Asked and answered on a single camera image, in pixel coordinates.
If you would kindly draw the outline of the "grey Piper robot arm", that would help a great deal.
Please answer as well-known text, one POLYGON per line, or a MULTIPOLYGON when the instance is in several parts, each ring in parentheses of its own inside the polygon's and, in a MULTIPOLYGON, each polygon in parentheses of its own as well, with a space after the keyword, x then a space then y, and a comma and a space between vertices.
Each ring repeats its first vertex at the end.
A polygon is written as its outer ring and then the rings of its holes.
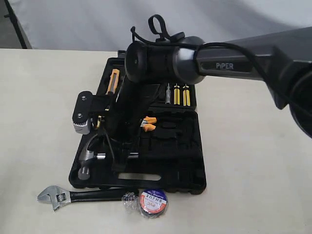
POLYGON ((298 127, 312 134, 310 27, 227 42, 133 38, 125 53, 125 79, 104 116, 113 170, 125 169, 144 115, 166 82, 195 85, 207 76, 261 80, 276 107, 289 106, 298 127))

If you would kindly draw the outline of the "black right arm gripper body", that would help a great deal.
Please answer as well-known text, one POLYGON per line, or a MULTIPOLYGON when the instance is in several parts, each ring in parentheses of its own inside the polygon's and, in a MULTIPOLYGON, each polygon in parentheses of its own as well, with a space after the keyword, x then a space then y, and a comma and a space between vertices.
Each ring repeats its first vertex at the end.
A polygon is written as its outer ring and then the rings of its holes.
POLYGON ((141 123, 157 95, 157 83, 135 83, 127 77, 116 94, 94 95, 97 111, 104 117, 94 135, 108 145, 113 171, 124 172, 141 123))

